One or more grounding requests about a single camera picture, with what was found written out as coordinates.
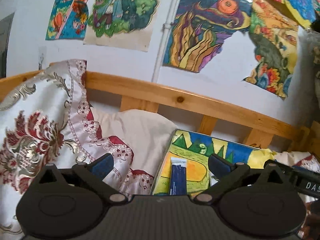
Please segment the dark blue sachet packet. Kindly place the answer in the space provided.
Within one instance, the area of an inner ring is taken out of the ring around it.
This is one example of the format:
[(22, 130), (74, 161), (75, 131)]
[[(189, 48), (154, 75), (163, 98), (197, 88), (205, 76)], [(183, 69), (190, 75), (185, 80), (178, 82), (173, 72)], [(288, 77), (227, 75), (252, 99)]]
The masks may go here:
[(187, 194), (187, 160), (171, 157), (171, 175), (169, 194), (186, 195)]

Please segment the cream pillow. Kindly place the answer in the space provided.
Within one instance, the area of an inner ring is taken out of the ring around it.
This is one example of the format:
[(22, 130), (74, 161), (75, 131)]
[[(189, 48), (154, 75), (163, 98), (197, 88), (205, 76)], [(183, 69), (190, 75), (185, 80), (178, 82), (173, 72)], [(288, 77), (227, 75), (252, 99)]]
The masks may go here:
[(155, 176), (177, 126), (160, 114), (138, 109), (108, 114), (92, 108), (102, 136), (115, 135), (134, 153), (131, 168)]

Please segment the floral embroidered bed cover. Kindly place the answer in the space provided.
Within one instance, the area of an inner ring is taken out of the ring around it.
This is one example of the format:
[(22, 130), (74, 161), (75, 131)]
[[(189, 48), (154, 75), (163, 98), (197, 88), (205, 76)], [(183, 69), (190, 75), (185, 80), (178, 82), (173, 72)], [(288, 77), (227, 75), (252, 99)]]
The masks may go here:
[(1, 102), (1, 239), (20, 239), (16, 206), (45, 165), (70, 168), (111, 154), (104, 182), (120, 193), (148, 195), (154, 177), (134, 168), (138, 151), (127, 127), (106, 129), (87, 101), (87, 62), (57, 62)]

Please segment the wooden bed headboard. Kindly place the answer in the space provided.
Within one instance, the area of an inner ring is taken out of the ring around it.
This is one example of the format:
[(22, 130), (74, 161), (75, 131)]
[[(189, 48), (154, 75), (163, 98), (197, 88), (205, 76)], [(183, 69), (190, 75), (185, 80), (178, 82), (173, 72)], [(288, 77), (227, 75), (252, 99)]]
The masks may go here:
[[(1, 102), (16, 87), (43, 71), (1, 79)], [(287, 152), (309, 149), (310, 126), (315, 119), (312, 100), (296, 102), (285, 112), (285, 116), (298, 116), (296, 123), (289, 124), (240, 106), (156, 83), (88, 71), (84, 82), (86, 91), (93, 90), (101, 105), (116, 105), (118, 112), (138, 109), (161, 115), (159, 107), (167, 106), (171, 110), (180, 109), (185, 122), (199, 115), (201, 120), (195, 127), (198, 133), (211, 135), (216, 123), (222, 120), (246, 127), (242, 141), (246, 146), (269, 148), (273, 138), (280, 137), (290, 142)]]

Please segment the anime girl orange poster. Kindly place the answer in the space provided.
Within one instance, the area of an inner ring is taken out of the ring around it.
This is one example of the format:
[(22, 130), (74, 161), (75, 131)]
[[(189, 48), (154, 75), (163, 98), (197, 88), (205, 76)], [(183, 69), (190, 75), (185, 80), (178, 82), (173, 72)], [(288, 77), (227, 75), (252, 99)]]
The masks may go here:
[(55, 0), (46, 32), (46, 40), (82, 40), (85, 37), (88, 0)]

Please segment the blond anime character poster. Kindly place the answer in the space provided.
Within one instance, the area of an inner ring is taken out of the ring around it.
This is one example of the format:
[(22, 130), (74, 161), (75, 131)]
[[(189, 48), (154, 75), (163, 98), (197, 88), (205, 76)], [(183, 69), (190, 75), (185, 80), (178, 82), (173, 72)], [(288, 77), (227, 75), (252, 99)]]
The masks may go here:
[(90, 0), (84, 44), (147, 52), (160, 0)]

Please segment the purple swirl painting poster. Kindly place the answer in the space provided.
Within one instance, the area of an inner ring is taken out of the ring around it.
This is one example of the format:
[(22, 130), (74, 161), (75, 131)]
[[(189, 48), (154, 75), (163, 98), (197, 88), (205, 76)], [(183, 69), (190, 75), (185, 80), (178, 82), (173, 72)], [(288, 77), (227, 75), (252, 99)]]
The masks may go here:
[(200, 72), (235, 32), (248, 31), (253, 0), (180, 0), (163, 64)]

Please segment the white wall pipe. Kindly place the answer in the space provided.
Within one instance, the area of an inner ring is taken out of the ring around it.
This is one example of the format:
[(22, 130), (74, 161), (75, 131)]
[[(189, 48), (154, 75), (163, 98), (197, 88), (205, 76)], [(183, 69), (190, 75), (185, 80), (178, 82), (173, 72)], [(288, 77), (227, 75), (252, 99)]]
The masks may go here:
[(173, 26), (173, 22), (174, 22), (174, 18), (176, 15), (179, 1), (180, 0), (171, 0), (169, 11), (167, 14), (167, 18), (162, 25), (162, 38), (161, 38), (161, 41), (159, 44), (158, 54), (156, 57), (153, 75), (152, 75), (152, 79), (151, 79), (151, 82), (153, 82), (153, 83), (157, 83), (157, 81), (158, 81), (159, 72), (160, 72), (161, 66), (163, 64), (163, 59), (164, 59), (166, 45), (167, 45), (168, 38), (169, 38), (170, 29)]

